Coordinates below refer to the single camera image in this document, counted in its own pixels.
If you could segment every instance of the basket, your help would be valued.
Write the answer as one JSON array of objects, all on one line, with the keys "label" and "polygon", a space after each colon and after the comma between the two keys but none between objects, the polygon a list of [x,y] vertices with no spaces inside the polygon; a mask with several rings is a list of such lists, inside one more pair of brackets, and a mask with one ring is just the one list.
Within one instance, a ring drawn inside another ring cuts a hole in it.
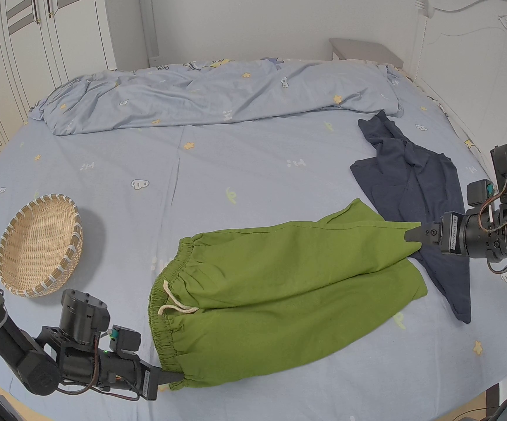
[{"label": "basket", "polygon": [[57,291],[74,272],[82,249],[80,214],[66,195],[43,195],[24,206],[0,240],[0,281],[18,296]]}]

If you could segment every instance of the white headboard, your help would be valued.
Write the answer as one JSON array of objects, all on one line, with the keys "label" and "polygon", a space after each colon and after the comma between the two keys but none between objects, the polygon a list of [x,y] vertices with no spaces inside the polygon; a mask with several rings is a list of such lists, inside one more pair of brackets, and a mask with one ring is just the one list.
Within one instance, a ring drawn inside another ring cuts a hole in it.
[{"label": "white headboard", "polygon": [[489,151],[507,143],[507,0],[416,0],[416,5],[416,38],[405,71],[441,102],[493,177]]}]

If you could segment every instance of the drawstring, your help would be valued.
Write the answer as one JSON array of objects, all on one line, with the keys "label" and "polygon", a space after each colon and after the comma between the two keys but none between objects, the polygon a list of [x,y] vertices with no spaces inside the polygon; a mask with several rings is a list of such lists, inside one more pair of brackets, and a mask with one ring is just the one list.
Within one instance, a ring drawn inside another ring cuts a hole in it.
[{"label": "drawstring", "polygon": [[164,291],[167,293],[167,296],[169,296],[171,298],[171,300],[176,305],[171,305],[171,304],[164,304],[164,305],[162,305],[159,308],[159,310],[158,310],[158,315],[163,315],[165,309],[175,309],[175,310],[177,310],[180,313],[195,313],[196,311],[199,310],[199,307],[191,307],[191,306],[188,306],[188,305],[181,304],[177,300],[177,298],[175,298],[175,296],[170,291],[170,288],[167,285],[168,285],[167,281],[164,281]]}]

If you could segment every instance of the bedside table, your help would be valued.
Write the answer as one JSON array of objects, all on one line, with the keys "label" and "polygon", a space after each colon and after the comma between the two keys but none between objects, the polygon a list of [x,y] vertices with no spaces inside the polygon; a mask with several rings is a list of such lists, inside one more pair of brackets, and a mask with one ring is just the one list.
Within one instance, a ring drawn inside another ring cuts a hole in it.
[{"label": "bedside table", "polygon": [[330,38],[329,42],[333,48],[334,60],[366,60],[403,67],[403,61],[382,44],[340,38]]}]

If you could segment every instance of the green pants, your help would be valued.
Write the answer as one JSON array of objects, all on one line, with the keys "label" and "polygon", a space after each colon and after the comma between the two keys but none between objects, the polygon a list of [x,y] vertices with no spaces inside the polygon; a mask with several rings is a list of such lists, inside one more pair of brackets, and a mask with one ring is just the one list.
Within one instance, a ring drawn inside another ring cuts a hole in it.
[{"label": "green pants", "polygon": [[356,199],[318,222],[180,240],[148,316],[170,385],[204,387],[321,359],[427,294],[406,259],[419,223],[386,222]]}]

